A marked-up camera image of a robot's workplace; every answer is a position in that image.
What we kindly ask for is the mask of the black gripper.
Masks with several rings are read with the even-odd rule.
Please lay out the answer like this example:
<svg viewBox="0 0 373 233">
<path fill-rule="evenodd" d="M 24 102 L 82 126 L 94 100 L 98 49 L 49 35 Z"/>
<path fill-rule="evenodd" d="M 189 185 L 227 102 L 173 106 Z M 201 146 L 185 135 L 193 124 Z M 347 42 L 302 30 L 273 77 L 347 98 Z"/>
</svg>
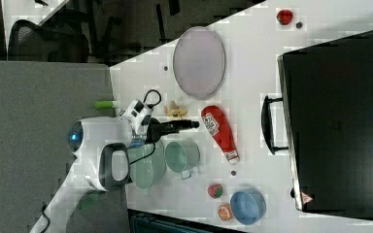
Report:
<svg viewBox="0 0 373 233">
<path fill-rule="evenodd" d="M 196 129 L 200 126 L 198 121 L 190 119 L 176 120 L 175 123 L 159 122 L 156 118 L 152 118 L 147 132 L 147 143 L 153 144 L 160 140 L 162 136 L 174 133 L 177 131 Z"/>
</svg>

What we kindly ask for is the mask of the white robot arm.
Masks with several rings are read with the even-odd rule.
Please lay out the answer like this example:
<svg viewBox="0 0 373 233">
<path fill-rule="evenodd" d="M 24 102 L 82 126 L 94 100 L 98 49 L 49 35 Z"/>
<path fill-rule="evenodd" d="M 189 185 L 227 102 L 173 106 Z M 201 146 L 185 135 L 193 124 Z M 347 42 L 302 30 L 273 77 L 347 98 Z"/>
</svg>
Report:
<svg viewBox="0 0 373 233">
<path fill-rule="evenodd" d="M 77 121 L 68 135 L 75 161 L 29 233 L 65 233 L 69 218 L 87 193 L 115 191 L 127 184 L 130 149 L 198 126 L 190 119 L 160 122 L 151 116 L 98 116 Z"/>
</svg>

